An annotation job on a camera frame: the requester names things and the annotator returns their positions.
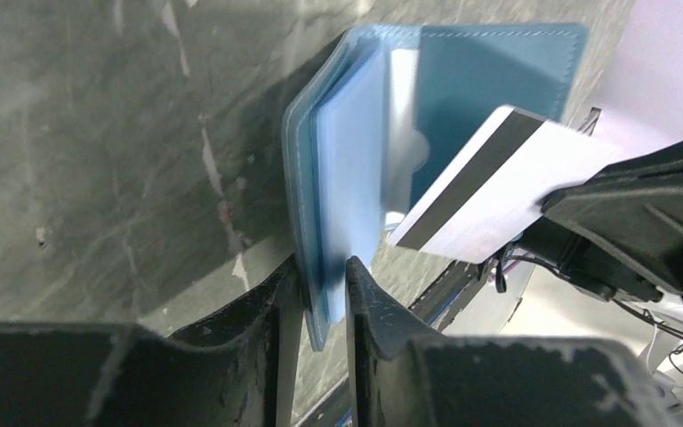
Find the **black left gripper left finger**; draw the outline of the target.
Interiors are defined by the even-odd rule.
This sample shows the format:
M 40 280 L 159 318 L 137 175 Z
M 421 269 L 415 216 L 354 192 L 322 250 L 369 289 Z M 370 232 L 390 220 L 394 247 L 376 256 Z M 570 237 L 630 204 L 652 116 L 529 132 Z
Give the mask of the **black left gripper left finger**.
M 135 323 L 0 322 L 0 426 L 287 426 L 299 284 L 287 259 L 166 337 Z

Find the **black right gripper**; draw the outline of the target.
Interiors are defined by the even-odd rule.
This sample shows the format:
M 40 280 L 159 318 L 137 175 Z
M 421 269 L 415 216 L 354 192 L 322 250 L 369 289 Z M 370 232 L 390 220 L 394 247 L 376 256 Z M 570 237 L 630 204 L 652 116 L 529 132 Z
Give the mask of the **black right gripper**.
M 555 223 L 531 225 L 518 246 L 581 293 L 661 302 L 660 286 L 683 295 L 683 141 L 551 192 L 542 214 Z

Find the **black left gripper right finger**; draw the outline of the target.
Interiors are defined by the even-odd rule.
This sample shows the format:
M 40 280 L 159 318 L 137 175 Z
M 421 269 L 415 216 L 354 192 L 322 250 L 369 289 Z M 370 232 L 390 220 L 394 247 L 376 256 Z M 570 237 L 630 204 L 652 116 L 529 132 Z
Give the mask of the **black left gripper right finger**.
M 346 264 L 356 426 L 674 426 L 655 380 L 622 344 L 452 337 Z

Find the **blue card holder wallet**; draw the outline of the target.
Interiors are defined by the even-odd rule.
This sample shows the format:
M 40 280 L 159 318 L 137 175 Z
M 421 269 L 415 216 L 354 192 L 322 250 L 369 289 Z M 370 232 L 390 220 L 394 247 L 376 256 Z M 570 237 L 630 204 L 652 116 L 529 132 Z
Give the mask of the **blue card holder wallet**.
M 497 107 L 563 116 L 588 42 L 579 23 L 348 29 L 284 116 L 286 194 L 311 347 L 345 315 L 344 263 L 370 265 Z

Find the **white card with magnetic stripe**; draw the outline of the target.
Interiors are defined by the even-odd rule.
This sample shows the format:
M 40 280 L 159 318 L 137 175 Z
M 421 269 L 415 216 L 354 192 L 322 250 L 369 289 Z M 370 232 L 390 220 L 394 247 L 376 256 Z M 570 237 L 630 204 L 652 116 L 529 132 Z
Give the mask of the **white card with magnetic stripe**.
M 541 216 L 555 189 L 589 180 L 622 148 L 503 105 L 390 234 L 389 244 L 481 263 Z

